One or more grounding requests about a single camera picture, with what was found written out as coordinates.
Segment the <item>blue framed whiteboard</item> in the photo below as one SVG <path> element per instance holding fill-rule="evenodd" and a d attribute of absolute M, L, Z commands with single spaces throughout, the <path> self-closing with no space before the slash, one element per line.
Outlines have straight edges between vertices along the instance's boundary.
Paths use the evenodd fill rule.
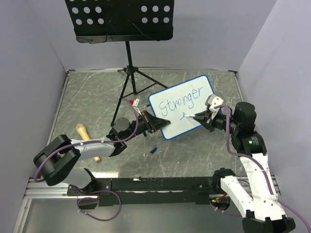
<path fill-rule="evenodd" d="M 154 116 L 171 122 L 161 129 L 164 139 L 171 140 L 200 127 L 199 122 L 184 115 L 206 110 L 205 102 L 212 94 L 213 87 L 205 74 L 150 94 L 148 101 Z"/>

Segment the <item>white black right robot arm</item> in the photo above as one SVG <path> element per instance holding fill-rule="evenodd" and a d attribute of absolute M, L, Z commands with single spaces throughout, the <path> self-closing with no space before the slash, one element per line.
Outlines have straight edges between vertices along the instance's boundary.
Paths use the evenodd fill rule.
<path fill-rule="evenodd" d="M 219 98 L 206 102 L 206 110 L 194 115 L 210 132 L 215 129 L 226 133 L 226 147 L 230 154 L 238 156 L 247 175 L 251 194 L 240 184 L 235 173 L 226 168 L 215 171 L 212 188 L 217 193 L 229 195 L 242 216 L 245 233 L 289 233 L 296 228 L 288 217 L 272 187 L 265 143 L 255 131 L 257 114 L 254 105 L 236 104 L 232 111 Z"/>

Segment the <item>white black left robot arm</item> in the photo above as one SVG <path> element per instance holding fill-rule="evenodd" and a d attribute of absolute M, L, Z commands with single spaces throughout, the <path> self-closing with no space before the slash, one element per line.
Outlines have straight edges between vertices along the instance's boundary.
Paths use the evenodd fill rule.
<path fill-rule="evenodd" d="M 67 183 L 78 192 L 91 195 L 99 190 L 99 182 L 89 169 L 75 168 L 78 161 L 119 155 L 127 148 L 126 141 L 140 134 L 157 132 L 169 124 L 169 120 L 144 110 L 134 121 L 124 117 L 117 119 L 109 134 L 100 139 L 74 140 L 65 134 L 59 135 L 34 157 L 37 168 L 34 180 L 38 182 L 38 177 L 42 176 L 48 186 Z"/>

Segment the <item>blue marker cap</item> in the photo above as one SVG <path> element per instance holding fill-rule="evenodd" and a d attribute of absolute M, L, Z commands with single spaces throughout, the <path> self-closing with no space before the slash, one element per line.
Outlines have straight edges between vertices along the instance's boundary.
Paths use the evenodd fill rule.
<path fill-rule="evenodd" d="M 157 147 L 153 148 L 153 149 L 150 151 L 150 153 L 153 154 L 153 153 L 156 152 L 156 150 L 157 150 Z"/>

